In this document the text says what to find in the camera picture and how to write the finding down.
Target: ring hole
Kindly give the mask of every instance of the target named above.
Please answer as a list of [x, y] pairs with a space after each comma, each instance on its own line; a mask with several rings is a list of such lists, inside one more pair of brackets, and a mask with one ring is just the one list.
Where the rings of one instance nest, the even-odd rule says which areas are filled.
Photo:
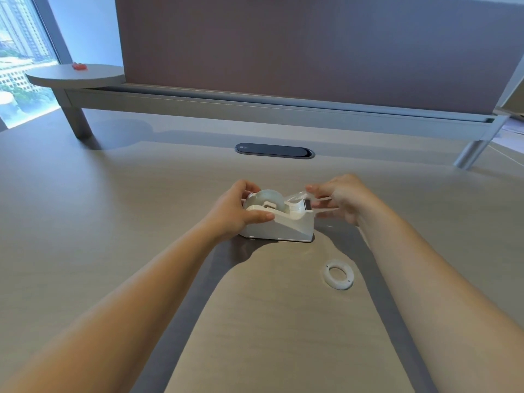
[[342, 269], [339, 269], [336, 266], [333, 266], [333, 267], [329, 268], [329, 274], [335, 280], [338, 280], [338, 281], [347, 280], [346, 273], [344, 273], [344, 271]]

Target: person's right arm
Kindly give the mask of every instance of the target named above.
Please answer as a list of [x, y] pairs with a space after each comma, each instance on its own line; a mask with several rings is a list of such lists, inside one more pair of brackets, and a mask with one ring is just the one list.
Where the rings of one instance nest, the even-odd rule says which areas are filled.
[[524, 331], [354, 175], [306, 187], [361, 229], [441, 393], [523, 392]]

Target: white ring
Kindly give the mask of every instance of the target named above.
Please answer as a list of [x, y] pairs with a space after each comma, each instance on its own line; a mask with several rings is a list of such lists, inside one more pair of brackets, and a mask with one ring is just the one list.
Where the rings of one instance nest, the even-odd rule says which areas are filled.
[[[345, 280], [335, 280], [329, 272], [333, 268], [343, 271], [346, 275]], [[350, 268], [350, 265], [338, 259], [330, 260], [324, 267], [322, 274], [324, 275], [324, 281], [335, 290], [347, 290], [353, 285], [353, 281], [355, 280], [355, 276], [353, 274], [353, 270]]]

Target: forearm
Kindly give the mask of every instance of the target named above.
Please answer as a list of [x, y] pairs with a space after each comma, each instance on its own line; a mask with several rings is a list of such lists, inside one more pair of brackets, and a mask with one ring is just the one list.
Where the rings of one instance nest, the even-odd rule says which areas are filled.
[[218, 235], [198, 225], [82, 315], [5, 392], [128, 391]]
[[383, 203], [359, 225], [439, 391], [520, 391], [521, 328]]

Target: white tape dispenser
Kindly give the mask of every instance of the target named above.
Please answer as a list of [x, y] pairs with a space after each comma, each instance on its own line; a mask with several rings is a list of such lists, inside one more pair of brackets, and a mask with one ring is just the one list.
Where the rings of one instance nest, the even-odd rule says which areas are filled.
[[311, 194], [300, 192], [284, 198], [275, 190], [261, 190], [246, 198], [246, 210], [263, 210], [275, 214], [266, 223], [246, 226], [240, 236], [311, 243], [315, 217], [311, 209]]

